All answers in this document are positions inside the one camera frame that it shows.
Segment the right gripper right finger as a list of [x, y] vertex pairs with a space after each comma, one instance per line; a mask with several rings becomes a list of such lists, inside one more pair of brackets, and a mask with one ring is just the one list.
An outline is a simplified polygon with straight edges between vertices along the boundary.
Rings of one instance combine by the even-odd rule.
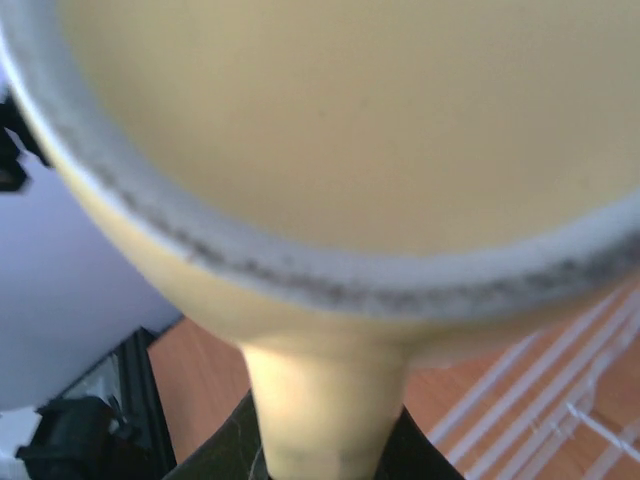
[[394, 425], [375, 480], [464, 480], [464, 476], [428, 440], [406, 407]]

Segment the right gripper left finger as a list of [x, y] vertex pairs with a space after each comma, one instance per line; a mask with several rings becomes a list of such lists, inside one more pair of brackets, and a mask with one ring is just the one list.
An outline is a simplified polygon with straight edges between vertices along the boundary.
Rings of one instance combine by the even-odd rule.
[[252, 392], [222, 426], [191, 456], [174, 468], [174, 479], [269, 479]]

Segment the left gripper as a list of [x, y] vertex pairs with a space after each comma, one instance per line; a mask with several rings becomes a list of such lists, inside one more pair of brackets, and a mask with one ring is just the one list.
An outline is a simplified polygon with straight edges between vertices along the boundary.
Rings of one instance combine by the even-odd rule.
[[1, 192], [17, 193], [29, 183], [30, 177], [19, 160], [23, 153], [34, 155], [50, 167], [26, 121], [22, 117], [8, 86], [1, 87]]

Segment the yellow ceramic mug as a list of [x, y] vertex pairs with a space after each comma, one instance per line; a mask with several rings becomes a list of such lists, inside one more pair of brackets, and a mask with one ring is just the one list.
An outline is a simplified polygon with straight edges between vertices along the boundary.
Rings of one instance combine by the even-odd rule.
[[275, 479], [370, 479], [410, 369], [639, 273], [635, 1], [5, 1], [83, 209], [242, 352]]

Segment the white wire dish rack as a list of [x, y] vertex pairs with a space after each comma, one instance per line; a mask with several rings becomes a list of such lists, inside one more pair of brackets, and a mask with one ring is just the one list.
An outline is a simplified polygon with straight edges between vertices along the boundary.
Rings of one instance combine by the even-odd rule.
[[627, 287], [483, 361], [427, 436], [467, 479], [534, 479], [585, 427], [598, 380], [638, 334], [639, 290]]

